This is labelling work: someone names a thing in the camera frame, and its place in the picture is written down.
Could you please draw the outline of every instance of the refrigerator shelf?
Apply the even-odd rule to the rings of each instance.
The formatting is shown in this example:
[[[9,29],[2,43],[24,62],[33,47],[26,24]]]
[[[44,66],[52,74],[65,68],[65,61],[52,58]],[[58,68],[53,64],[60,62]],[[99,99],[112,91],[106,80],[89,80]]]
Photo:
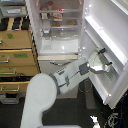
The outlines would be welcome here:
[[[85,17],[86,21],[92,26],[92,28],[96,31],[96,33],[100,36],[100,38],[104,41],[104,43],[111,49],[114,55],[118,58],[118,60],[125,65],[127,63],[128,58],[124,55],[124,53],[115,45],[112,39],[104,32],[103,28],[101,28],[95,20],[91,16]]]
[[[79,23],[77,19],[68,19],[63,21],[54,21],[54,20],[43,20],[41,29],[52,29],[52,30],[75,30],[79,29]]]
[[[56,10],[46,10],[42,11],[39,10],[38,13],[73,13],[73,12],[80,12],[79,9],[63,9],[62,11],[56,11]]]

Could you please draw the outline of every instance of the refrigerator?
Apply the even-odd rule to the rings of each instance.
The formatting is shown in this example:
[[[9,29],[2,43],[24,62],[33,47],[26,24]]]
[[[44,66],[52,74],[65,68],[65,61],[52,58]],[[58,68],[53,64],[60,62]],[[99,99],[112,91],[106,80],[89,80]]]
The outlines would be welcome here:
[[[116,107],[128,89],[127,0],[26,0],[38,56],[73,55],[88,59],[105,48],[108,73],[90,73],[103,104]]]

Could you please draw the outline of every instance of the drawer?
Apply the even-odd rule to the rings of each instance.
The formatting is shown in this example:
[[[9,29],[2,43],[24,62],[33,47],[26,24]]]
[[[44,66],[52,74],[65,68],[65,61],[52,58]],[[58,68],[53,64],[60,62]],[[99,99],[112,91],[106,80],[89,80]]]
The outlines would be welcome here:
[[[34,58],[31,49],[24,50],[0,50],[1,66],[23,66],[34,65]]]
[[[39,56],[41,73],[50,74],[77,59],[77,55]]]
[[[0,31],[0,49],[31,48],[27,30]]]
[[[0,93],[26,92],[29,81],[25,82],[0,82]]]
[[[23,74],[25,76],[34,76],[38,74],[36,65],[18,66],[18,67],[0,67],[0,77],[14,77]]]
[[[25,17],[27,15],[25,6],[3,6],[0,9],[4,17]]]

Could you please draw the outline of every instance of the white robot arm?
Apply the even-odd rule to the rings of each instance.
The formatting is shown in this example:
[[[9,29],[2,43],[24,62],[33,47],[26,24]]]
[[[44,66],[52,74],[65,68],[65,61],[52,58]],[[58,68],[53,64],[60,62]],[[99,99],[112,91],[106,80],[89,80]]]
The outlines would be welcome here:
[[[99,55],[104,50],[94,50],[88,59],[76,60],[54,74],[34,76],[27,88],[25,105],[20,128],[42,126],[43,113],[55,102],[56,96],[72,90],[81,81],[89,77],[90,71],[103,73],[110,70],[109,64],[102,64]]]

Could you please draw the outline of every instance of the refrigerator door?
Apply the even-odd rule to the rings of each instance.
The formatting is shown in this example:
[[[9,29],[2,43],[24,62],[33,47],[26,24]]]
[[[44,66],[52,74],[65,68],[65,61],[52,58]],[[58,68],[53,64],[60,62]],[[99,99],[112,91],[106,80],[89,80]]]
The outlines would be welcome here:
[[[84,0],[78,58],[105,48],[102,63],[112,62],[109,73],[91,73],[90,79],[103,103],[114,108],[128,89],[128,16],[110,0]]]

